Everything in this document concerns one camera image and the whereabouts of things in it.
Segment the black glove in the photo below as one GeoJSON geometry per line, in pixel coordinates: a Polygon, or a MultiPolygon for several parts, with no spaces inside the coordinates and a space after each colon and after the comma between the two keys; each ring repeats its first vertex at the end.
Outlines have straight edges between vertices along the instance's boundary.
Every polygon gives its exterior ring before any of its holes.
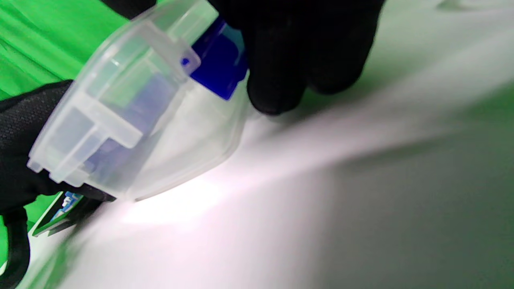
{"type": "MultiPolygon", "coordinates": [[[[155,0],[102,0],[132,19],[155,0]]],[[[353,85],[373,44],[385,0],[209,0],[240,29],[248,95],[262,113],[294,109],[307,87],[335,94],[353,85]]]]}
{"type": "Polygon", "coordinates": [[[32,92],[0,101],[0,215],[9,236],[9,255],[0,288],[15,288],[30,260],[27,214],[23,206],[42,195],[71,191],[87,198],[110,202],[115,198],[91,186],[56,184],[48,172],[27,168],[28,154],[53,109],[71,81],[47,84],[32,92]]]}
{"type": "Polygon", "coordinates": [[[47,84],[32,92],[0,101],[0,214],[32,203],[40,195],[72,191],[100,201],[113,197],[88,185],[56,184],[48,172],[27,168],[28,153],[71,81],[47,84]]]}

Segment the blue plastic part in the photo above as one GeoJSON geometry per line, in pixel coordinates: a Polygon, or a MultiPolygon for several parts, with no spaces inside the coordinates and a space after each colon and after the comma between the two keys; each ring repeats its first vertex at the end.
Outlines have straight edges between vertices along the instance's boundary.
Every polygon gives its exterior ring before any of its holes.
{"type": "Polygon", "coordinates": [[[201,65],[191,78],[225,100],[230,100],[248,70],[243,36],[218,17],[193,44],[201,65]]]}
{"type": "Polygon", "coordinates": [[[66,192],[64,195],[66,196],[66,198],[64,199],[64,202],[62,204],[62,209],[59,209],[57,213],[53,215],[52,220],[50,221],[53,221],[58,217],[64,215],[65,213],[69,212],[83,197],[82,195],[75,194],[72,192],[66,192]]]}
{"type": "MultiPolygon", "coordinates": [[[[142,140],[145,140],[170,105],[173,97],[169,95],[175,95],[177,91],[178,85],[172,86],[164,76],[155,74],[127,107],[112,109],[119,110],[119,115],[141,131],[142,140]]],[[[84,165],[87,171],[98,174],[100,179],[107,178],[114,170],[123,166],[132,154],[133,149],[127,149],[108,139],[84,165]]]]}

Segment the clear plastic case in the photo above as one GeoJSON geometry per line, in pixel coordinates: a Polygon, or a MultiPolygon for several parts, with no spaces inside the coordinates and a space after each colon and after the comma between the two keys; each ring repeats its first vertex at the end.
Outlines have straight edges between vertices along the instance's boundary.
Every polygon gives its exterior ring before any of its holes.
{"type": "Polygon", "coordinates": [[[204,0],[177,0],[120,28],[49,118],[28,167],[141,200],[223,162],[246,120],[244,82],[226,100],[190,77],[200,66],[191,46],[216,17],[204,0]]]}

